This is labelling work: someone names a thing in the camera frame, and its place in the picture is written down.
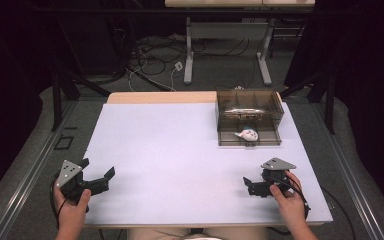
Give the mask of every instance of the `person's left hand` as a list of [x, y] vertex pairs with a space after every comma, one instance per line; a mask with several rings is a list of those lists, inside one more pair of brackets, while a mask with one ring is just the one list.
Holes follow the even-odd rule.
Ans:
[[76, 205], [71, 200], [66, 200], [59, 187], [54, 186], [54, 201], [56, 211], [59, 213], [59, 231], [56, 239], [77, 239], [82, 231], [86, 218], [86, 208], [91, 197], [91, 191], [85, 189]]

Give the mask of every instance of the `person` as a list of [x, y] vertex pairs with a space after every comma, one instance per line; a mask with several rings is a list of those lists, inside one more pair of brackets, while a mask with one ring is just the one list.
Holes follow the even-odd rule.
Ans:
[[[292, 180], [291, 184], [301, 188], [298, 178], [291, 172], [286, 175]], [[276, 185], [270, 186], [270, 191], [276, 199], [279, 212], [286, 227], [295, 240], [317, 240], [304, 217], [304, 203], [296, 192], [281, 192]], [[77, 239], [85, 221], [86, 207], [90, 199], [90, 190], [85, 189], [79, 203], [76, 205], [66, 201], [58, 187], [55, 187], [55, 203], [61, 211], [59, 214], [59, 231], [56, 239]], [[203, 234], [190, 235], [187, 228], [132, 228], [128, 230], [129, 240], [186, 240], [186, 239], [221, 239], [221, 240], [262, 240], [267, 239], [267, 230], [264, 227], [212, 227], [205, 228]]]

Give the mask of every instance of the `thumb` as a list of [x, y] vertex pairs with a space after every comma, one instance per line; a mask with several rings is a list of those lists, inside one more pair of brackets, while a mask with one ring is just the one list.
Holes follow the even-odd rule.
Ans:
[[83, 190], [82, 196], [80, 197], [80, 200], [77, 206], [86, 210], [86, 207], [87, 207], [87, 204], [89, 203], [91, 195], [92, 195], [92, 192], [89, 189]]
[[279, 187], [276, 185], [270, 185], [270, 192], [273, 194], [273, 197], [278, 201], [279, 203], [282, 201], [285, 201], [285, 196], [283, 196], [282, 192], [280, 191]]

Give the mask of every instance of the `plug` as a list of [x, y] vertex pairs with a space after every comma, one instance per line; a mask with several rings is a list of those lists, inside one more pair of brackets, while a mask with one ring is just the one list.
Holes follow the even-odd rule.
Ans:
[[183, 64], [181, 62], [177, 62], [176, 64], [174, 64], [174, 67], [177, 71], [180, 71], [183, 69]]

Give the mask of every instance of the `triangular metal plate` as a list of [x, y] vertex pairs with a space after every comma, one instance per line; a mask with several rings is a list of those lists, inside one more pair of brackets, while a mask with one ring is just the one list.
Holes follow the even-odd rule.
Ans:
[[261, 167], [268, 170], [288, 170], [297, 168], [295, 165], [283, 161], [280, 158], [272, 158], [261, 165]]
[[57, 186], [62, 187], [68, 181], [70, 181], [74, 176], [83, 170], [82, 167], [76, 165], [70, 161], [64, 160], [62, 163], [60, 175], [57, 180]]

